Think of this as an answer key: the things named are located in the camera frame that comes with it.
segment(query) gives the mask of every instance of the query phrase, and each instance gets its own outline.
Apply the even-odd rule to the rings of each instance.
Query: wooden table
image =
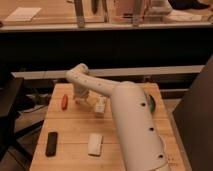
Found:
[[[186,170],[158,86],[151,83],[141,86],[156,100],[153,119],[165,143],[172,171]],[[72,84],[55,86],[30,171],[125,171],[109,99],[104,118],[98,119],[93,112],[98,94],[90,92],[88,103],[76,104],[72,99],[72,88]],[[62,111],[61,100],[64,94],[68,95],[69,103],[67,110]],[[50,131],[58,132],[54,157],[45,156],[47,134]],[[104,136],[101,157],[87,154],[89,134],[93,132]]]

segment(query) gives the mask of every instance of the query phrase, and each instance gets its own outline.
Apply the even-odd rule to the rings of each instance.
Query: black object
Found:
[[[3,79],[3,85],[0,90],[0,161],[4,157],[7,149],[12,146],[27,159],[32,160],[32,155],[25,150],[17,141],[20,137],[26,135],[32,130],[40,127],[43,121],[35,123],[14,133],[15,120],[19,117],[18,110],[24,110],[34,107],[32,100],[26,97],[23,78],[14,78],[6,66],[1,63],[0,73]]]
[[[98,3],[99,0],[91,0],[91,6],[92,6],[92,13],[96,14],[98,11]]]
[[[213,25],[175,27],[2,32],[0,58],[11,71],[68,70],[81,62],[96,69],[205,65]]]
[[[55,156],[56,147],[57,147],[57,139],[58,139],[58,133],[57,132],[49,132],[48,133],[47,146],[46,146],[46,156],[48,156],[48,157]]]
[[[192,170],[213,170],[213,55],[173,115]]]
[[[186,10],[186,9],[205,9],[209,5],[202,4],[197,0],[168,0],[173,9]]]
[[[0,60],[0,87],[3,89],[4,85],[12,78],[6,65]]]
[[[74,0],[74,5],[75,5],[75,14],[77,17],[77,25],[79,28],[83,28],[85,25],[85,19],[82,0]]]

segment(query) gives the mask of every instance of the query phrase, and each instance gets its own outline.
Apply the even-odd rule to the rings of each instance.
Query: screw hole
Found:
[[[153,128],[153,127],[151,127],[151,128],[149,128],[149,130],[150,130],[150,131],[154,131],[154,128]]]
[[[163,158],[163,155],[162,155],[162,154],[160,154],[160,155],[158,156],[158,158],[161,158],[161,159],[162,159],[162,158]]]
[[[143,107],[146,106],[146,103],[141,103],[141,106],[143,106]]]

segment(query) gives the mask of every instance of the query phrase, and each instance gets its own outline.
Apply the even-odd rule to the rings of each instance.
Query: white block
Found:
[[[88,142],[88,154],[92,156],[101,155],[101,144],[102,144],[103,135],[98,133],[92,133],[89,136]]]
[[[98,101],[94,107],[94,112],[96,114],[95,116],[98,118],[102,118],[104,116],[105,108],[106,108],[106,97],[99,96]]]

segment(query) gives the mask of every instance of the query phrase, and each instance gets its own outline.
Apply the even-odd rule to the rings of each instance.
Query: wooden board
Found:
[[[141,87],[156,100],[153,119],[165,144],[172,171],[184,171],[185,166],[158,86],[147,83],[142,84]],[[87,102],[77,104],[72,99],[72,88],[72,84],[55,86],[30,171],[47,169],[49,171],[125,171],[109,99],[104,118],[97,119],[94,116],[93,107],[98,94],[90,92]],[[64,94],[69,97],[66,111],[60,109]],[[58,132],[58,149],[55,157],[47,158],[45,148],[50,131]],[[104,136],[101,157],[92,157],[87,154],[88,138],[92,132],[98,132]]]
[[[83,0],[83,8],[86,22],[104,22],[102,3],[99,3],[96,14],[92,13],[91,0]],[[4,19],[17,7],[40,7],[41,11],[29,22],[6,22]],[[57,24],[76,23],[75,8],[73,3],[66,0],[1,0],[0,20],[4,25],[31,25],[31,24]]]

